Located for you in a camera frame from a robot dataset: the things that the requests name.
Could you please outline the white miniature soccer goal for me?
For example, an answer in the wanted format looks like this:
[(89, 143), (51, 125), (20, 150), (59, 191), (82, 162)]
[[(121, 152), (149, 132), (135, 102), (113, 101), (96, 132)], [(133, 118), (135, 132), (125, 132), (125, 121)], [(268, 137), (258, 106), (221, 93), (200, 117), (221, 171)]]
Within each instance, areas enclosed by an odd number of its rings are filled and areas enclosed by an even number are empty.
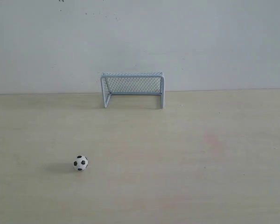
[(103, 73), (100, 77), (103, 105), (106, 108), (115, 95), (152, 95), (165, 106), (165, 76), (163, 72)]

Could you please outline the black and white soccer ball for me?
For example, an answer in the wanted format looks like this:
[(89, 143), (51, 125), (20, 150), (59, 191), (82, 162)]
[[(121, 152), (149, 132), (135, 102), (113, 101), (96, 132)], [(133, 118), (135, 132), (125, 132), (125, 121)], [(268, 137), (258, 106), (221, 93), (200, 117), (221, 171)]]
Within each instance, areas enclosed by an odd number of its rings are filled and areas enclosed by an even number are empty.
[(78, 155), (74, 162), (73, 162), (73, 168), (76, 171), (84, 171), (88, 166), (88, 159), (84, 155)]

